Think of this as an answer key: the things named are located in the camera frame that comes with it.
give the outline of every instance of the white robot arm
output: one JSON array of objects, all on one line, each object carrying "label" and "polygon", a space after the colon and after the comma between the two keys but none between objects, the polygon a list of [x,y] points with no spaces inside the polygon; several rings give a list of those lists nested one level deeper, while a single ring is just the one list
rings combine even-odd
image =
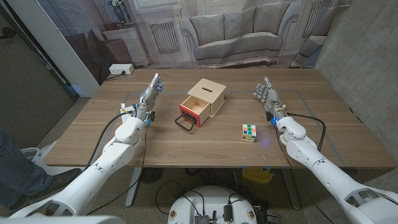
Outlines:
[{"label": "white robot arm", "polygon": [[281,142],[287,154],[308,168],[337,200],[347,217],[355,224],[397,223],[398,194],[360,184],[329,161],[317,145],[306,135],[306,130],[291,116],[286,106],[272,89],[268,78],[266,85],[257,85],[257,96],[264,103],[267,119],[282,132]]},{"label": "white robot arm", "polygon": [[129,111],[131,115],[116,130],[115,137],[103,148],[102,155],[81,173],[72,183],[58,194],[30,205],[13,214],[10,218],[30,217],[41,213],[46,216],[77,216],[90,212],[105,182],[113,173],[126,165],[133,157],[135,147],[141,137],[139,131],[144,123],[154,120],[151,109],[163,90],[158,74],[141,93],[137,109]]}]

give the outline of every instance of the shoe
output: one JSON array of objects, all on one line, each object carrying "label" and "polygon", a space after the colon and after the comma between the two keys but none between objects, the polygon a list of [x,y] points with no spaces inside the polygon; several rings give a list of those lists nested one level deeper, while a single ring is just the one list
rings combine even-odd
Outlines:
[{"label": "shoe", "polygon": [[11,211],[19,210],[26,202],[26,199],[27,199],[27,196],[22,195],[14,205],[11,205],[11,207],[9,207],[9,210],[11,210]]},{"label": "shoe", "polygon": [[72,182],[77,176],[79,176],[79,174],[81,174],[81,169],[79,168],[74,168],[70,171],[57,174],[52,177],[52,182],[46,189],[37,194],[29,196],[29,199],[35,200],[56,190],[62,189],[70,184],[70,182]]}]

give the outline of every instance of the person's leg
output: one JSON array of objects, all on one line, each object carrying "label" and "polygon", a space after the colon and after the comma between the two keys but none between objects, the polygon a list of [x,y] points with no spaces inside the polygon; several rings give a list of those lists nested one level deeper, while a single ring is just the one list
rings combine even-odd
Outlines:
[{"label": "person's leg", "polygon": [[43,191],[51,181],[52,176],[27,160],[10,135],[0,130],[0,204],[10,207],[23,195]]}]

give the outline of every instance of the radiator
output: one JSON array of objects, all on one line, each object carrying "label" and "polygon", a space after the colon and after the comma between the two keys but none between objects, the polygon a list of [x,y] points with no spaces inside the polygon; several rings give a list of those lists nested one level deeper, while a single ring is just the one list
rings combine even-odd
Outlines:
[{"label": "radiator", "polygon": [[160,54],[169,54],[180,51],[173,22],[152,24],[150,25],[150,29],[152,30],[156,46]]},{"label": "radiator", "polygon": [[315,29],[319,20],[322,19],[324,13],[330,7],[331,0],[318,1],[312,3],[310,16],[308,17],[307,26],[305,27],[303,37],[309,37],[311,32]]}]

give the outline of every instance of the power strip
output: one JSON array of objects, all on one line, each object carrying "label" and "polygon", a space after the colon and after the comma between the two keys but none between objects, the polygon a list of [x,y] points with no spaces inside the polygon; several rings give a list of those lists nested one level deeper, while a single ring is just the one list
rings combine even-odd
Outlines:
[{"label": "power strip", "polygon": [[132,64],[113,64],[109,71],[112,75],[122,74],[123,71],[126,72],[126,75],[130,75],[134,71],[134,66]]}]

